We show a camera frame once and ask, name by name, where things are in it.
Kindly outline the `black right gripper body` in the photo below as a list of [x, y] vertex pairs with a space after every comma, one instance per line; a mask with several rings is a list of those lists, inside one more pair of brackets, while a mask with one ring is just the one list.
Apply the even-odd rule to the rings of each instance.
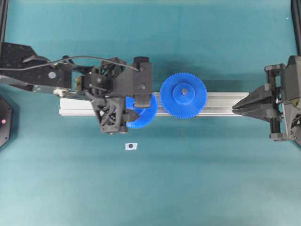
[[267, 110], [267, 116], [270, 124], [270, 139], [273, 141], [285, 141], [286, 134], [281, 132], [281, 120], [283, 114], [279, 110], [281, 104], [281, 84], [277, 85], [277, 78], [281, 79], [284, 64], [269, 65], [264, 68], [267, 77], [267, 88], [271, 91], [271, 97], [268, 103], [271, 109]]

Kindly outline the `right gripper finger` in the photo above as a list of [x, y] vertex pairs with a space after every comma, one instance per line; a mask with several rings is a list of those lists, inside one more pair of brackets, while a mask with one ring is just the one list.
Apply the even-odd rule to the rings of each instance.
[[247, 107], [265, 107], [273, 109], [278, 95], [278, 87], [262, 85], [249, 93], [247, 97], [232, 106], [232, 109], [243, 109]]
[[255, 104], [241, 108], [232, 107], [232, 112], [267, 122], [280, 121], [279, 111], [273, 104]]

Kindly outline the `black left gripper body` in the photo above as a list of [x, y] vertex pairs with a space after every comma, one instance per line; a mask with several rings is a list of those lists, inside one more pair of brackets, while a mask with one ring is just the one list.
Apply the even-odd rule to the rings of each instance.
[[110, 61], [102, 61], [99, 67], [77, 65], [75, 71], [82, 76], [81, 88], [76, 90], [82, 91], [90, 101], [102, 133], [126, 133], [128, 129], [123, 118], [126, 114], [125, 97], [113, 91], [113, 81], [125, 69], [117, 64], [126, 62], [117, 57]]

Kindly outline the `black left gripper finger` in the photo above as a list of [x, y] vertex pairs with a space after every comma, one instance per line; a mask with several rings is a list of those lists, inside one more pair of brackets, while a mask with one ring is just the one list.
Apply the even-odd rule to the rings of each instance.
[[134, 100], [135, 108], [149, 108], [151, 106], [151, 94], [136, 94]]
[[125, 110], [125, 113], [124, 113], [124, 121], [125, 122], [133, 122], [139, 118], [140, 118], [140, 116], [136, 111]]

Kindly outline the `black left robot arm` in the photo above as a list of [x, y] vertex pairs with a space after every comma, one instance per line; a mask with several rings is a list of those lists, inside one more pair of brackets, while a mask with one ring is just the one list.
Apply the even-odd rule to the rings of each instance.
[[0, 46], [0, 81], [29, 92], [91, 103], [103, 133], [125, 133], [139, 118], [136, 109], [151, 106], [152, 64], [137, 56], [131, 64], [120, 58], [99, 58], [99, 66], [75, 63], [76, 56], [50, 61], [27, 45]]

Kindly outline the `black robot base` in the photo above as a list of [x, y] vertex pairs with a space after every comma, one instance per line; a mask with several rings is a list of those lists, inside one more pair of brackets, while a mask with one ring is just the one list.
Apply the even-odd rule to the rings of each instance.
[[13, 107], [3, 96], [0, 96], [0, 147], [10, 140], [12, 117]]

